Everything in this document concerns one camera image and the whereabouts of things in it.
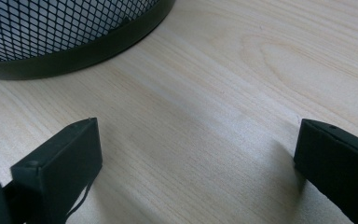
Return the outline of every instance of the wood grain surface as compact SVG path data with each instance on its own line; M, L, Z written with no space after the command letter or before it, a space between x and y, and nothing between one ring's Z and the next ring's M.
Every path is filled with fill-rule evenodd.
M0 80L0 182L88 117L103 169L68 223L351 223L293 155L303 118L358 136L358 1L177 0L111 60Z

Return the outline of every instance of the black metal rim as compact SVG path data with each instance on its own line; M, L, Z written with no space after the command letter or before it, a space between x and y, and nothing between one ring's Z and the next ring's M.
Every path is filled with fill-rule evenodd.
M148 35L167 16L174 0L159 0L134 21L72 49L24 60L0 62L0 79L34 79L73 72L109 59Z

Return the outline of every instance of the black mesh container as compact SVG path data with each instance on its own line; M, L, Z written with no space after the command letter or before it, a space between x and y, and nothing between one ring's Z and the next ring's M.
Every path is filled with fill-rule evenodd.
M0 1L0 78L56 76L115 56L152 31L173 2Z

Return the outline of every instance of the desk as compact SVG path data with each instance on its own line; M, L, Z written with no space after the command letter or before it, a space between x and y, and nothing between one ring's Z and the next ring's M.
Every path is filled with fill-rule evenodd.
M68 223L350 223L293 168L303 118L358 136L358 1L177 0L117 57L0 81L0 181L97 117L103 169Z

